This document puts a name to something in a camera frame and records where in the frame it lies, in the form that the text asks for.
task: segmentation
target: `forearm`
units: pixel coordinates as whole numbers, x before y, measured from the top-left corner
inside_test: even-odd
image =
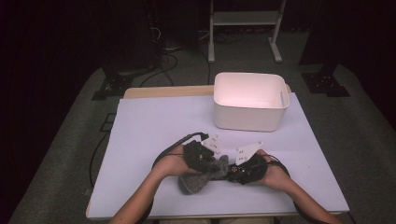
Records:
[[[148,209],[162,181],[163,176],[151,171],[110,223],[136,223]]]
[[[330,214],[320,204],[318,204],[305,190],[291,180],[285,192],[308,216],[327,223],[341,223],[341,221]]]

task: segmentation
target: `white metal frame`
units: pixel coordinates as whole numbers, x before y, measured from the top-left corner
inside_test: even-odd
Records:
[[[272,37],[268,38],[271,50],[277,63],[282,62],[279,50],[277,49],[276,39],[279,33],[280,23],[283,18],[286,0],[282,0],[278,11],[238,11],[238,12],[215,12],[213,1],[210,1],[210,27],[208,60],[210,63],[215,61],[215,44],[213,41],[214,26],[221,25],[274,25],[275,30]]]

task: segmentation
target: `electrical cord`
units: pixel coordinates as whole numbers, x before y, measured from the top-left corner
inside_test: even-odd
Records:
[[[157,36],[156,40],[157,40],[157,41],[160,40],[161,35],[162,35],[160,29],[158,29],[157,27],[150,27],[149,29],[150,29],[150,30],[156,30],[156,31],[158,32],[158,36]]]
[[[237,37],[237,35],[228,35],[228,34],[221,33],[221,34],[215,35],[214,42],[216,44],[221,44],[221,45],[231,45],[236,42],[242,41],[244,39],[245,39],[245,37],[243,35],[240,35],[240,37]]]
[[[206,55],[201,51],[198,50],[205,58],[206,64],[207,64],[207,82],[206,85],[210,85],[210,63],[209,60],[207,59]]]
[[[346,212],[346,214],[349,216],[349,218],[352,220],[353,224],[358,224],[358,222],[356,222],[355,218],[352,216],[352,214],[350,214],[350,212]]]
[[[160,67],[161,67],[161,71],[163,71],[163,73],[165,74],[165,77],[168,78],[169,82],[171,83],[171,86],[174,86],[174,80],[169,76],[168,71],[165,71],[163,69],[163,65],[160,63]]]
[[[145,80],[142,81],[142,83],[140,83],[139,88],[143,87],[143,85],[144,85],[149,79],[151,79],[151,78],[153,78],[153,77],[156,77],[156,76],[158,76],[158,75],[160,75],[160,74],[162,74],[162,73],[165,74],[165,73],[167,73],[168,71],[172,70],[173,68],[175,68],[175,67],[177,66],[177,57],[175,57],[174,55],[171,55],[171,54],[164,54],[164,55],[165,55],[165,56],[169,56],[169,57],[175,59],[175,61],[176,61],[175,64],[172,65],[170,68],[168,68],[168,69],[166,69],[166,70],[162,70],[162,71],[160,71],[160,72],[158,72],[158,73],[155,73],[155,74],[153,74],[153,75],[147,77]]]
[[[109,121],[110,117],[115,117],[117,114],[116,113],[108,113],[106,115],[106,119],[105,121],[102,123],[102,126],[99,130],[99,132],[101,133],[105,133],[105,135],[102,136],[102,138],[100,139],[100,141],[98,142],[98,144],[96,145],[95,149],[93,150],[92,156],[91,156],[91,161],[90,161],[90,167],[89,167],[89,177],[90,177],[90,184],[91,187],[94,187],[93,184],[93,180],[92,180],[92,165],[93,165],[93,160],[95,158],[96,152],[98,151],[99,147],[102,145],[103,141],[106,139],[106,137],[111,133],[111,128],[109,129],[105,129],[105,127],[109,124],[112,125],[114,123],[114,121]]]
[[[205,38],[207,38],[209,36],[209,31],[199,31],[199,32],[206,33],[206,34],[204,34],[201,37],[199,37],[198,38],[198,42],[201,42],[202,40],[204,40]],[[165,48],[164,50],[166,52],[168,52],[168,53],[172,53],[172,52],[175,52],[175,51],[179,51],[179,50],[185,49],[185,48],[187,48],[189,46],[190,45],[182,45],[182,46],[178,46],[178,47],[174,47],[174,48]]]

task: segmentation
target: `white plastic bin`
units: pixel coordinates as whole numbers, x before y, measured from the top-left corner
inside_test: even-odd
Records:
[[[278,75],[219,73],[214,87],[215,124],[221,129],[273,132],[290,104]]]

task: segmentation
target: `dark background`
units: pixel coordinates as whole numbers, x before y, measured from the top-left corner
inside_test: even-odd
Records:
[[[117,41],[106,35],[109,39],[104,41],[103,34],[123,34],[122,27],[115,24],[130,19],[107,18],[114,16],[109,10],[120,10],[117,5],[134,7],[131,2],[135,1],[0,1],[1,98],[5,105],[1,117],[5,142],[0,159],[1,223],[7,222],[18,205],[81,87],[101,67],[98,56],[105,53],[118,58],[118,53],[114,55],[108,48],[108,44]],[[177,4],[182,4],[177,0],[166,2],[158,4],[161,8],[157,9],[172,12]],[[197,6],[197,26],[205,28],[208,1],[191,3]],[[277,4],[219,0],[216,7],[251,10]],[[329,55],[337,57],[356,74],[393,127],[395,9],[393,1],[385,0],[289,1],[281,26],[284,32],[310,29],[301,64],[324,63]],[[156,18],[156,22],[172,19]],[[122,57],[133,58],[131,52],[121,54],[120,61]]]

